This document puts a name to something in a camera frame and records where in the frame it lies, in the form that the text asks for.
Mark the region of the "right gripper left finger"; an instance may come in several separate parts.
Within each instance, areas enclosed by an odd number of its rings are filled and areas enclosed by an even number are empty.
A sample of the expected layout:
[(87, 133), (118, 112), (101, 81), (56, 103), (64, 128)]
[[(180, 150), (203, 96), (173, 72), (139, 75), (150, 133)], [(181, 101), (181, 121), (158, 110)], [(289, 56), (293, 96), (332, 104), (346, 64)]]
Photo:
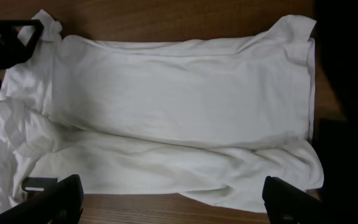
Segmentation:
[(82, 215), (84, 192), (78, 174), (56, 178), (26, 177), (21, 189), (30, 194), (25, 202), (0, 214), (3, 223), (72, 223)]

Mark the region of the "white t-shirt black print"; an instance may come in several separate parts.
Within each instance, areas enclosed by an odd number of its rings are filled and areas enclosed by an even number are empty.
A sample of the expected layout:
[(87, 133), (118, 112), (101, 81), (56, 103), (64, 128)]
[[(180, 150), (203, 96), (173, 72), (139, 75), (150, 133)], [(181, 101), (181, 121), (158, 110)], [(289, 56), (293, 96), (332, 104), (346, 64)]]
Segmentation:
[(81, 177), (87, 194), (174, 194), (264, 212), (268, 176), (323, 185), (309, 143), (315, 21), (281, 17), (251, 37), (108, 42), (45, 11), (30, 60), (0, 93), (0, 213), (27, 177)]

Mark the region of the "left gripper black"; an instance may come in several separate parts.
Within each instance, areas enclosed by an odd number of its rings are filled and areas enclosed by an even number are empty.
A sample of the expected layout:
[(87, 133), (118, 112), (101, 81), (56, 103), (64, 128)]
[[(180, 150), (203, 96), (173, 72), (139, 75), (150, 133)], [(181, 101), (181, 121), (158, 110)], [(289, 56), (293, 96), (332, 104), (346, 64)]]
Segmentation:
[[(34, 28), (29, 40), (24, 44), (19, 39), (16, 27)], [(24, 63), (32, 57), (44, 26), (40, 20), (0, 20), (0, 70)]]

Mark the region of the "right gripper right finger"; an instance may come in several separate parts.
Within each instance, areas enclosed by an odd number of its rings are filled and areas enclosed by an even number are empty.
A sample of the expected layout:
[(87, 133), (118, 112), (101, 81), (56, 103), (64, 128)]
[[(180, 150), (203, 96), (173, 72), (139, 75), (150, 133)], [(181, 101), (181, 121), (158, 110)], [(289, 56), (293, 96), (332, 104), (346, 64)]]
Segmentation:
[(329, 224), (323, 203), (288, 182), (268, 176), (262, 198), (271, 224)]

